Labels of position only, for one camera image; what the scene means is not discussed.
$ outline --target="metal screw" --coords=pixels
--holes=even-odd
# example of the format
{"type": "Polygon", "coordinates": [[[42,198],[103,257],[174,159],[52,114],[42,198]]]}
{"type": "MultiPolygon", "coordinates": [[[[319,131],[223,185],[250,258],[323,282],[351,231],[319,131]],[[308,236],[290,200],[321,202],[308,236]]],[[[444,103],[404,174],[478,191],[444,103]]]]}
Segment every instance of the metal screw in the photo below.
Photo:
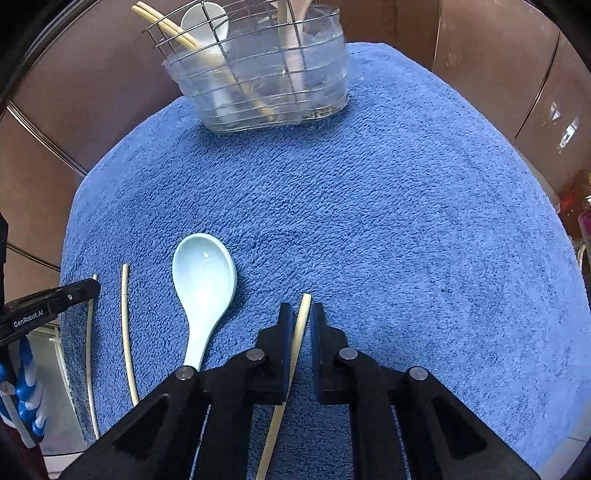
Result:
{"type": "Polygon", "coordinates": [[[410,369],[410,376],[415,380],[426,380],[429,376],[429,372],[427,372],[423,367],[412,367],[410,369]]]}
{"type": "Polygon", "coordinates": [[[265,352],[260,348],[251,348],[248,352],[246,352],[246,358],[256,362],[257,360],[262,360],[265,358],[265,352]]]}
{"type": "Polygon", "coordinates": [[[351,347],[345,347],[339,351],[339,357],[343,360],[355,360],[358,355],[359,352],[351,347]]]}
{"type": "Polygon", "coordinates": [[[191,378],[193,376],[194,373],[195,373],[195,370],[193,370],[193,367],[190,367],[188,365],[183,365],[182,367],[177,368],[174,375],[179,380],[188,380],[189,378],[191,378]]]}

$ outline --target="terry cloth surface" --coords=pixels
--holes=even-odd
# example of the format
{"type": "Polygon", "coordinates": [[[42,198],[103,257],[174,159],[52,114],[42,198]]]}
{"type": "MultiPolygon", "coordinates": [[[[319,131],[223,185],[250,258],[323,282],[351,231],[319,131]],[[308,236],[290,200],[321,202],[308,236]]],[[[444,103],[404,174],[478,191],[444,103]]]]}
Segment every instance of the terry cloth surface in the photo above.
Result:
{"type": "MultiPolygon", "coordinates": [[[[62,283],[97,272],[92,371],[98,423],[130,408],[121,265],[140,397],[184,359],[188,325],[171,265],[206,232],[238,269],[235,301],[204,368],[250,348],[304,292],[382,365],[423,365],[532,466],[567,437],[589,397],[590,314],[554,209],[511,146],[459,94],[385,45],[351,44],[349,106],[316,129],[219,136],[184,98],[116,145],[84,179],[62,283]]],[[[86,306],[61,318],[87,439],[86,306]]],[[[254,478],[270,408],[257,408],[254,478]]],[[[314,401],[309,333],[269,470],[352,478],[345,407],[314,401]]]]}

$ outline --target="metal wire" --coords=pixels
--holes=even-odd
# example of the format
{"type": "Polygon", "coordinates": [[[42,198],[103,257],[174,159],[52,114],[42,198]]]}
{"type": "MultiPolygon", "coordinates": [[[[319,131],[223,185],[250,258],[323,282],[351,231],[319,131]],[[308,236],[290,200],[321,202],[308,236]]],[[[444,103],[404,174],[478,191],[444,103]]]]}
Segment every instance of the metal wire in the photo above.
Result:
{"type": "Polygon", "coordinates": [[[183,93],[194,100],[194,106],[208,128],[236,131],[294,123],[298,122],[298,118],[299,121],[307,121],[332,115],[346,105],[346,72],[342,73],[341,63],[346,64],[348,53],[338,23],[337,8],[322,6],[313,0],[308,11],[310,13],[313,10],[312,14],[296,19],[291,0],[237,0],[220,4],[225,12],[213,16],[207,10],[204,0],[192,0],[147,28],[155,47],[166,57],[165,66],[169,74],[179,83],[183,93]],[[181,23],[180,18],[190,8],[198,5],[201,5],[205,20],[181,30],[177,26],[181,23]],[[284,12],[283,20],[279,18],[280,9],[284,12]],[[162,28],[164,22],[168,22],[166,28],[162,28]],[[172,30],[170,22],[175,23],[172,30]],[[198,31],[205,25],[208,26],[207,31],[212,33],[214,41],[200,45],[191,32],[198,31]],[[330,45],[333,56],[329,56],[326,62],[321,61],[320,65],[314,62],[310,66],[304,53],[307,51],[310,55],[316,51],[311,53],[311,46],[304,43],[302,32],[304,29],[308,29],[308,32],[310,29],[314,30],[314,25],[316,28],[328,25],[335,30],[335,34],[327,38],[313,37],[312,45],[316,49],[330,45]],[[226,27],[228,35],[222,38],[220,28],[226,27]],[[277,44],[267,45],[269,39],[275,37],[277,44]],[[231,42],[235,42],[232,52],[228,49],[231,42]],[[237,57],[234,53],[236,45],[244,45],[245,42],[257,45],[257,48],[237,57]],[[334,45],[342,46],[342,51],[335,49],[334,45]],[[212,52],[211,56],[208,56],[208,50],[212,52]],[[270,67],[267,69],[269,71],[264,70],[260,74],[245,73],[248,70],[245,66],[257,65],[254,62],[262,62],[266,67],[264,57],[271,55],[273,57],[269,57],[270,67]],[[324,74],[323,69],[328,70],[331,67],[335,74],[324,74]],[[311,74],[315,74],[316,79],[321,78],[322,83],[307,85],[311,74]],[[339,82],[344,85],[341,90],[338,90],[339,82]],[[269,88],[275,85],[277,91],[270,92],[269,88]],[[326,101],[332,101],[334,105],[322,104],[324,92],[332,94],[326,101]],[[233,118],[236,115],[240,117],[239,121],[233,118]]]}

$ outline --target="blue and white twisted object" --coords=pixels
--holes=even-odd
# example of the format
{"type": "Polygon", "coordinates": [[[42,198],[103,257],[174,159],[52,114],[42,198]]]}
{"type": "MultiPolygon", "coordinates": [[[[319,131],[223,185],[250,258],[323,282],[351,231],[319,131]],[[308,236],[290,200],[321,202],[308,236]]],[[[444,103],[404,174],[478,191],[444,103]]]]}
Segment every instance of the blue and white twisted object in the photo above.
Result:
{"type": "Polygon", "coordinates": [[[19,341],[18,357],[20,367],[15,385],[7,380],[9,366],[0,364],[0,390],[3,396],[0,416],[5,424],[19,431],[23,442],[29,446],[31,440],[33,444],[37,444],[43,438],[47,422],[47,402],[44,399],[43,384],[37,378],[37,366],[26,337],[19,341]],[[12,410],[11,405],[16,405],[14,411],[8,411],[12,410]],[[27,436],[30,437],[27,435],[29,432],[37,436],[38,440],[27,439],[27,436]]]}

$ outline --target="wire basket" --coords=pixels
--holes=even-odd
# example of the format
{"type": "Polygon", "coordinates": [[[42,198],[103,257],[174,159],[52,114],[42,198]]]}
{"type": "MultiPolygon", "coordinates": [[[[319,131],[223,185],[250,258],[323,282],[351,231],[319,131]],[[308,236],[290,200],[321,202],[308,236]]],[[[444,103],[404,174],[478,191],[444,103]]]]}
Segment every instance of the wire basket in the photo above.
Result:
{"type": "Polygon", "coordinates": [[[212,16],[211,4],[195,0],[148,28],[207,128],[293,125],[347,105],[349,54],[338,8],[312,4],[294,12],[290,0],[220,5],[222,13],[212,16]],[[186,27],[187,11],[196,8],[204,20],[186,27]]]}

